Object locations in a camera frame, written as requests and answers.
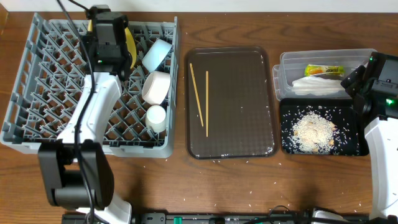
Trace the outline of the yellow round plate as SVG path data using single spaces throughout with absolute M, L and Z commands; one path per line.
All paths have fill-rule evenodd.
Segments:
M 97 72 L 128 72 L 134 66 L 136 44 L 126 17 L 92 19 L 86 37 Z

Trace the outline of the white tissue paper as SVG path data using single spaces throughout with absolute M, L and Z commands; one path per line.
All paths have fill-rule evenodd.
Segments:
M 292 82 L 292 91 L 296 95 L 330 95 L 344 91 L 340 80 L 330 80 L 320 77 L 303 77 Z

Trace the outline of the green orange snack wrapper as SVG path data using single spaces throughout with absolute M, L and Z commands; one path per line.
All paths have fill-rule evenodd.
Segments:
M 306 77 L 316 75 L 337 75 L 342 76 L 345 70 L 342 66 L 336 65 L 307 65 L 304 70 Z

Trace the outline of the light blue bowl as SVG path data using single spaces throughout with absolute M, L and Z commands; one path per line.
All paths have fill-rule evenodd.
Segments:
M 170 52 L 171 48 L 172 44 L 161 39 L 156 40 L 142 59 L 143 66 L 150 73 L 155 71 Z

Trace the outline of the white round bowl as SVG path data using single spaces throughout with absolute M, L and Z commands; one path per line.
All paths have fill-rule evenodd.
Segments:
M 160 105 L 165 99 L 171 83 L 169 73 L 153 71 L 146 78 L 142 98 L 150 105 Z

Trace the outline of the pale green plastic cup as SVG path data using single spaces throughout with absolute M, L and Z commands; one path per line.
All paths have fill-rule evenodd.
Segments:
M 151 106 L 146 113 L 146 126 L 155 133 L 166 129 L 166 111 L 159 105 Z

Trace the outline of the wooden chopstick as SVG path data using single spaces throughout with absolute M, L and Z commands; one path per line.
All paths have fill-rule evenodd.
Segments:
M 199 118 L 200 118 L 201 126 L 204 127 L 203 116 L 202 116 L 202 112 L 201 112 L 200 98 L 198 96 L 197 84 L 196 84 L 196 80 L 195 80 L 195 74 L 194 74 L 192 63 L 189 63 L 189 66 L 190 66 L 190 71 L 191 71 L 191 76 L 192 76 L 192 82 L 193 82 L 193 89 L 194 89 L 194 92 L 195 92 L 195 98 L 196 98 L 196 101 L 197 101 L 198 115 L 199 115 Z
M 205 73 L 206 78 L 206 100 L 205 100 L 205 109 L 206 109 L 206 137 L 208 137 L 208 128 L 209 128 L 209 72 Z

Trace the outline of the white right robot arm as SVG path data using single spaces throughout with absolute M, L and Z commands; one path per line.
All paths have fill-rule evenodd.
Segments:
M 371 220 L 397 222 L 397 57 L 372 52 L 341 86 L 353 99 L 371 158 Z

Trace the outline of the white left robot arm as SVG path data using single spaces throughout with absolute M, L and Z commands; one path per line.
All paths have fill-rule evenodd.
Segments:
M 91 29 L 77 34 L 86 61 L 83 91 L 56 141 L 40 145 L 40 171 L 52 206 L 81 212 L 84 223 L 131 223 L 132 205 L 114 191 L 103 139 L 136 62 L 135 45 L 126 15 L 107 5 L 85 14 Z

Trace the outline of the clear plastic waste bin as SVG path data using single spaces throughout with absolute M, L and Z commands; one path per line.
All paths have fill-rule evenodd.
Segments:
M 272 69 L 276 98 L 347 98 L 341 82 L 368 64 L 374 49 L 284 52 Z

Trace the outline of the black food waste tray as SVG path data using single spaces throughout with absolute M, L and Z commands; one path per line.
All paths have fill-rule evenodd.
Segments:
M 282 150 L 287 154 L 369 154 L 352 100 L 284 98 L 279 111 Z

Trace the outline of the grey plastic dishwasher rack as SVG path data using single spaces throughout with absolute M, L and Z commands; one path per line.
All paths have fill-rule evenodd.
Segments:
M 156 133 L 145 124 L 149 104 L 142 99 L 147 69 L 137 62 L 106 127 L 103 151 L 118 157 L 166 158 L 173 153 L 180 28 L 173 22 L 130 22 L 139 59 L 157 40 L 172 45 L 159 65 L 171 77 L 162 102 L 166 128 Z M 1 142 L 24 154 L 35 154 L 43 142 L 54 142 L 72 117 L 84 84 L 85 62 L 66 20 L 35 14 L 30 25 L 6 116 Z

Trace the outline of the pile of rice scraps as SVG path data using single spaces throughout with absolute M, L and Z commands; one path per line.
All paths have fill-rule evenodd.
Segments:
M 292 127 L 292 143 L 297 153 L 328 154 L 335 146 L 338 134 L 336 125 L 326 118 L 310 112 L 302 116 Z

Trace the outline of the dark brown serving tray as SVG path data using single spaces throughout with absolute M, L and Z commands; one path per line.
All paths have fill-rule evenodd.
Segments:
M 192 63 L 204 127 L 198 115 Z M 195 159 L 270 157 L 280 147 L 269 60 L 258 46 L 192 49 L 185 56 L 187 151 Z M 206 137 L 206 78 L 209 128 Z

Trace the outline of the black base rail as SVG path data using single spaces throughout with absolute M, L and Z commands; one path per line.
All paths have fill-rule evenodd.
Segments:
M 312 215 L 305 213 L 304 217 L 299 215 L 273 214 L 268 216 L 244 216 L 244 215 L 165 215 L 164 213 L 145 213 L 142 215 L 133 215 L 130 223 L 132 224 L 243 224 L 249 222 L 256 222 L 260 224 L 274 223 L 274 224 L 293 224 L 293 223 L 320 223 L 308 221 Z M 334 218 L 326 218 L 331 221 L 341 221 L 345 223 L 366 223 L 369 218 L 364 215 L 359 216 L 342 216 L 337 215 Z M 83 224 L 85 222 L 85 215 L 83 214 L 65 214 L 62 216 L 61 224 Z

